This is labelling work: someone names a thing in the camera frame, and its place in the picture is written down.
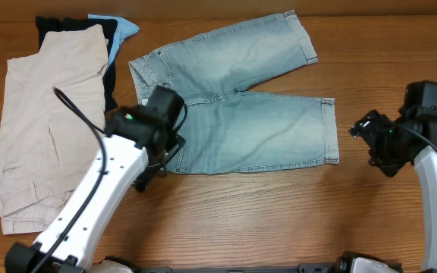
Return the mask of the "light blue denim shorts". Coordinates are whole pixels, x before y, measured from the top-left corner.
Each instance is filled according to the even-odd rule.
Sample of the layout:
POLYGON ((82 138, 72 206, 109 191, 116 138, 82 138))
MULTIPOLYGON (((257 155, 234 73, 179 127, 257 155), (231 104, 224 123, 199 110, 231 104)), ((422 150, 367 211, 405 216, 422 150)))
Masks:
POLYGON ((164 45, 129 68, 139 102, 163 86, 187 105, 185 145, 170 171, 253 173, 338 163, 334 99, 253 90, 317 60, 309 34, 287 11, 164 45))

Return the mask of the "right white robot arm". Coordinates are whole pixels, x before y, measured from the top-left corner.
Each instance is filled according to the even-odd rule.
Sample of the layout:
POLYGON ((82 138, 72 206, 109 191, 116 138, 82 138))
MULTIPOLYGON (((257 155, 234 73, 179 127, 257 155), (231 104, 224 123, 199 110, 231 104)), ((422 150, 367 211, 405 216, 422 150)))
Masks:
POLYGON ((437 82, 407 85, 400 116, 390 120, 377 110, 367 112, 349 133, 369 146, 369 164, 394 177, 411 163, 423 198, 425 233, 421 270, 437 272, 437 82))

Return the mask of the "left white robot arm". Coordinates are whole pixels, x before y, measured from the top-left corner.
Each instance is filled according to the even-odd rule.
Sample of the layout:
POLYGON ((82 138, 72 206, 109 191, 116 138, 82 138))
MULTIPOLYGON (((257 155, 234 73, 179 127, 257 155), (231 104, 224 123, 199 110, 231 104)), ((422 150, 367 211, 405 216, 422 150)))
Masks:
POLYGON ((57 218, 31 246, 14 243, 7 272, 88 272, 100 238, 130 187, 146 189, 183 148, 184 99, 157 86, 145 105, 120 107, 97 137, 100 150, 57 218))

